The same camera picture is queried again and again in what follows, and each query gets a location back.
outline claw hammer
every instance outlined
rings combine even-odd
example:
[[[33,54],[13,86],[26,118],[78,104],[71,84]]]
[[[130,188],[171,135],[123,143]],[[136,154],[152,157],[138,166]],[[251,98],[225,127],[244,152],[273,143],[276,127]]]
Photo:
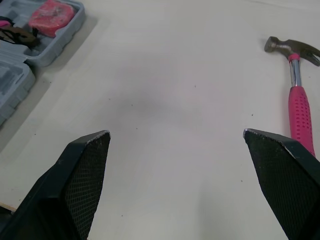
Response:
[[[289,94],[289,121],[291,138],[300,142],[313,156],[315,155],[311,112],[305,89],[302,87],[300,75],[300,58],[304,58],[316,66],[320,66],[320,51],[303,42],[287,40],[280,41],[271,36],[267,40],[264,51],[277,51],[289,61],[291,73],[291,89]]]

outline pink hammer handle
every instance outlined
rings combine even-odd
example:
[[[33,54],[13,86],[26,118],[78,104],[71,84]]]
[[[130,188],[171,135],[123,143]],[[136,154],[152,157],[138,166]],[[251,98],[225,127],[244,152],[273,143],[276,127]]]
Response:
[[[302,86],[293,86],[290,89],[289,120],[291,138],[300,142],[313,156],[316,156],[312,138],[310,106]]]

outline white table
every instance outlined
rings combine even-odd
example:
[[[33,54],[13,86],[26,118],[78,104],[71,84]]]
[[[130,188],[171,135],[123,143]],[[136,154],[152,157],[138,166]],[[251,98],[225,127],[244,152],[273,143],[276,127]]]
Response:
[[[289,66],[263,47],[320,48],[320,3],[268,2],[84,0],[83,28],[0,131],[0,202],[17,208],[67,143],[108,129],[90,240],[286,240],[242,133],[290,135]],[[320,70],[301,72],[320,154]]]

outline tool case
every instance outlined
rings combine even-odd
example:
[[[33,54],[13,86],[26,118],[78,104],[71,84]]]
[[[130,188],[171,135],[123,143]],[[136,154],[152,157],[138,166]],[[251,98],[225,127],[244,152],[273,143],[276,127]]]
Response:
[[[11,19],[14,27],[32,31],[28,22],[45,0],[0,0],[0,16]],[[65,26],[55,32],[55,37],[41,33],[39,44],[29,48],[0,40],[0,126],[15,111],[15,107],[28,95],[35,82],[29,66],[45,67],[58,57],[85,20],[82,3],[73,0],[57,0],[73,7],[75,15]]]

